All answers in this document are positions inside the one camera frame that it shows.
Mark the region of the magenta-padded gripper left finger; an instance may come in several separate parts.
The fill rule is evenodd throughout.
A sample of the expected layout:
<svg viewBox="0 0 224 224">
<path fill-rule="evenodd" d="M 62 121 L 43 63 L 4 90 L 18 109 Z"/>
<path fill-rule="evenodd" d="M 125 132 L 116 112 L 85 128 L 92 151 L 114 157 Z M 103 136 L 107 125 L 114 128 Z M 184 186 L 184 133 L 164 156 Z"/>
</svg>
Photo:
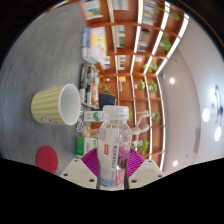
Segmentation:
<svg viewBox="0 0 224 224">
<path fill-rule="evenodd" d="M 60 176 L 81 187 L 96 189 L 99 176 L 97 149 L 90 150 L 82 158 L 73 159 Z"/>
</svg>

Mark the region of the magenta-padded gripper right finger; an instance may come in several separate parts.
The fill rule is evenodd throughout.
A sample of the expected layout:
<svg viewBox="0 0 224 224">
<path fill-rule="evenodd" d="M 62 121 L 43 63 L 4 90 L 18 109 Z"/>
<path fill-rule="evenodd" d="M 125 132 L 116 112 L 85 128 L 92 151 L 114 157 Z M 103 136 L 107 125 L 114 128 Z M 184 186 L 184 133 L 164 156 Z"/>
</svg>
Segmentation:
<svg viewBox="0 0 224 224">
<path fill-rule="evenodd" d="M 128 188 L 135 189 L 161 179 L 164 174 L 152 159 L 145 159 L 132 149 L 127 161 L 126 176 Z"/>
</svg>

